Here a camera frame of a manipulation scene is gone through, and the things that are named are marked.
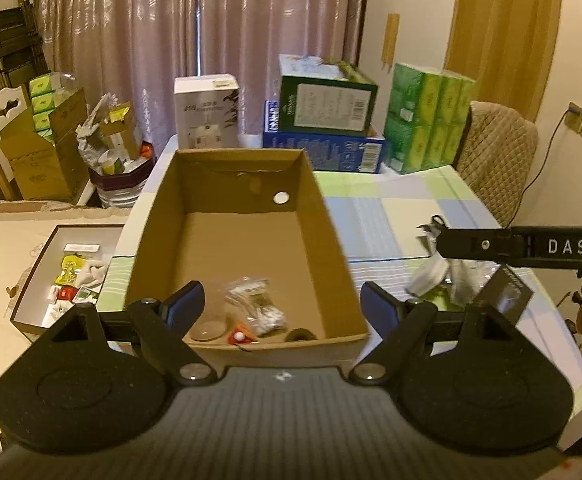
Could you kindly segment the cotton swab bag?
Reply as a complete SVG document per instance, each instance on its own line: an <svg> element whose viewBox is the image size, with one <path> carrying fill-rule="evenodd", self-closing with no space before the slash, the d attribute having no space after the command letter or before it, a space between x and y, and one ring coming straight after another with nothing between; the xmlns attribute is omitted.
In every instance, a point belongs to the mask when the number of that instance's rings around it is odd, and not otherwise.
<svg viewBox="0 0 582 480"><path fill-rule="evenodd" d="M266 278L241 278L226 290L226 300L238 307L256 337L287 329L287 317L274 303Z"/></svg>

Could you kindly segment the white printed box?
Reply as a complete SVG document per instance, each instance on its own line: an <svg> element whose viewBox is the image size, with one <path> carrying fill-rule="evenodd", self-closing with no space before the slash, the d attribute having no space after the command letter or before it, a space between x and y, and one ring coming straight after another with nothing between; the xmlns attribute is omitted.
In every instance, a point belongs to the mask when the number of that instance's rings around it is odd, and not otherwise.
<svg viewBox="0 0 582 480"><path fill-rule="evenodd" d="M230 74L177 77L174 103L178 147L239 148L239 84Z"/></svg>

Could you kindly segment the white cutout cardboard piece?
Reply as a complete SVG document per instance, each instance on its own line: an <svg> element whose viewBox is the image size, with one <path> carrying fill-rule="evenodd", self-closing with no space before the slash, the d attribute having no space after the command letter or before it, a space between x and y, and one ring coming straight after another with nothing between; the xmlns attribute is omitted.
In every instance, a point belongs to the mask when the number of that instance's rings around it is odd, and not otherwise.
<svg viewBox="0 0 582 480"><path fill-rule="evenodd" d="M0 90L0 140L3 130L29 107L26 86ZM0 192L4 200L16 200L19 192L14 184L14 172L3 150L0 148Z"/></svg>

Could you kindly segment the open carton with packs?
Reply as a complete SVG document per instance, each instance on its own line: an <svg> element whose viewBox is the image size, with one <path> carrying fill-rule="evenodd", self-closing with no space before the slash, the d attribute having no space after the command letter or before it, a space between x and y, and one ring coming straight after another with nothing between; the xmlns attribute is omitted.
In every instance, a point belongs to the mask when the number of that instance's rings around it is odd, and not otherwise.
<svg viewBox="0 0 582 480"><path fill-rule="evenodd" d="M48 136L35 130L32 107L0 130L0 149L25 200L73 203L80 197L88 170L78 153L76 128L86 118L85 94L79 88L48 114Z"/></svg>

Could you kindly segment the silver foil pouch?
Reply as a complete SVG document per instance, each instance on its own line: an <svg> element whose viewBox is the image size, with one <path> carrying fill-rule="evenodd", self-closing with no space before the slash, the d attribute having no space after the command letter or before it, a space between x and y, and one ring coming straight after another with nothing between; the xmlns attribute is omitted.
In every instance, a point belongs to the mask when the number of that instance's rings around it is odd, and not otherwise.
<svg viewBox="0 0 582 480"><path fill-rule="evenodd" d="M423 297L444 286L450 302L461 306L477 296L497 269L497 264L492 262L445 259L435 254L413 273L406 290L410 295Z"/></svg>

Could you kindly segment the blue cardboard box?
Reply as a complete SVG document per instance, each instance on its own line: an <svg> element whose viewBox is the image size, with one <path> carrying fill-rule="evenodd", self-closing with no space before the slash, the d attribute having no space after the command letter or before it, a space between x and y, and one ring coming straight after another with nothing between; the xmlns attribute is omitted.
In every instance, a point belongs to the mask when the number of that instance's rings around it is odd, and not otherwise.
<svg viewBox="0 0 582 480"><path fill-rule="evenodd" d="M385 139L370 129L368 136L340 136L324 132L279 129L278 102L266 100L263 113L264 148L304 150L314 170L377 174L385 152Z"/></svg>

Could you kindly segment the red white santa toy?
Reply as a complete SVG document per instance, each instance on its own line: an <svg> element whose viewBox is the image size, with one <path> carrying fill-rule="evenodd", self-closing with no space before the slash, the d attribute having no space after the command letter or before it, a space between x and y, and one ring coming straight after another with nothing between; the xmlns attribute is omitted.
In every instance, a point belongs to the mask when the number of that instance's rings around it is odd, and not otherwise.
<svg viewBox="0 0 582 480"><path fill-rule="evenodd" d="M241 326L236 327L227 337L227 342L233 346L240 346L241 344L254 344L256 341L256 336Z"/></svg>

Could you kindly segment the green tissue pack stack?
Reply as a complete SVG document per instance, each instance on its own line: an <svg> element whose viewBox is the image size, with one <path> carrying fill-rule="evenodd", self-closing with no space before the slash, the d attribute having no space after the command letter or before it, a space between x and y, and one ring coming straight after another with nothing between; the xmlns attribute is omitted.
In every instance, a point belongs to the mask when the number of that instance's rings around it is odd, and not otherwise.
<svg viewBox="0 0 582 480"><path fill-rule="evenodd" d="M475 90L474 79L451 70L396 64L383 131L387 166L413 174L452 164Z"/></svg>

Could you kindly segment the brown hair scrunchie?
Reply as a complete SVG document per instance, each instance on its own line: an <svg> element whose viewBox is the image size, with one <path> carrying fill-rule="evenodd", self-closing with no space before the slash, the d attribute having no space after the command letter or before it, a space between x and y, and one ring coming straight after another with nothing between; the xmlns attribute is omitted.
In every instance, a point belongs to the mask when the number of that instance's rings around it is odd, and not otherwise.
<svg viewBox="0 0 582 480"><path fill-rule="evenodd" d="M295 328L285 335L285 342L312 341L317 336L306 328Z"/></svg>

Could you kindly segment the black shaver box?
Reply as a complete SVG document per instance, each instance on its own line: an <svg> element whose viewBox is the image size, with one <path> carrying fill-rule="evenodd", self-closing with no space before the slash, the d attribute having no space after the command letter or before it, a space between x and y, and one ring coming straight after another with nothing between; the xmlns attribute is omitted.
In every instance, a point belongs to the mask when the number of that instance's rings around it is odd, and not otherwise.
<svg viewBox="0 0 582 480"><path fill-rule="evenodd" d="M519 322L533 290L509 266L500 266L475 297L477 304L493 307L512 324Z"/></svg>

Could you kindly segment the black folding cart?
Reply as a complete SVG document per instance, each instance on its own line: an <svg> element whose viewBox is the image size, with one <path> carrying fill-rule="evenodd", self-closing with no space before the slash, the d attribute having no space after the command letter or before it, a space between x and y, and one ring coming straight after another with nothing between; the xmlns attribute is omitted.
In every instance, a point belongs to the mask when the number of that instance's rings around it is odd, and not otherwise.
<svg viewBox="0 0 582 480"><path fill-rule="evenodd" d="M48 73L33 4L30 0L17 3L0 10L0 90L17 88Z"/></svg>

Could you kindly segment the pink curtain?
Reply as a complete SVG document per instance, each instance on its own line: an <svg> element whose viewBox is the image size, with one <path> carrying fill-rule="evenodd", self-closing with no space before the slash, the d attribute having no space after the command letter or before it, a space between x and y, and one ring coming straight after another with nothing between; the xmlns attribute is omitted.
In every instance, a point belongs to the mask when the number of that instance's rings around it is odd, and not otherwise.
<svg viewBox="0 0 582 480"><path fill-rule="evenodd" d="M34 0L47 63L90 103L131 102L157 151L175 133L178 77L227 73L239 84L238 128L261 130L277 96L278 58L354 62L366 0Z"/></svg>

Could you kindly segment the green cardboard box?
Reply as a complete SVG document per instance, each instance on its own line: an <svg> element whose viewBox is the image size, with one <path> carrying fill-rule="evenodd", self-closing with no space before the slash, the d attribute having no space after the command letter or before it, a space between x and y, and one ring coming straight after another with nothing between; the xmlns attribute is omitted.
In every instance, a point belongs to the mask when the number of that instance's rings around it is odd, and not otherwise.
<svg viewBox="0 0 582 480"><path fill-rule="evenodd" d="M378 85L343 60L278 56L278 128L367 136Z"/></svg>

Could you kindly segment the quilted beige chair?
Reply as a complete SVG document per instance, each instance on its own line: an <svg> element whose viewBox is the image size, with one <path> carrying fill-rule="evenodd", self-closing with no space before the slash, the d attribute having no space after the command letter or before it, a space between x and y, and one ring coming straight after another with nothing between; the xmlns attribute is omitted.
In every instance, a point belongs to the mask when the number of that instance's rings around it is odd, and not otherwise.
<svg viewBox="0 0 582 480"><path fill-rule="evenodd" d="M538 140L536 125L513 108L470 104L452 166L500 226L511 222L520 205Z"/></svg>

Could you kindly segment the bin with paper trash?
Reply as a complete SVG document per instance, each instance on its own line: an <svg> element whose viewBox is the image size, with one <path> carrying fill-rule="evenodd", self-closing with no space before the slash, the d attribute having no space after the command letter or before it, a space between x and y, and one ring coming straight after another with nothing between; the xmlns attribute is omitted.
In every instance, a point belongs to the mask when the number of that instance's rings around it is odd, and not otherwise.
<svg viewBox="0 0 582 480"><path fill-rule="evenodd" d="M133 104L103 94L75 133L101 205L133 208L154 166L153 146L144 140Z"/></svg>

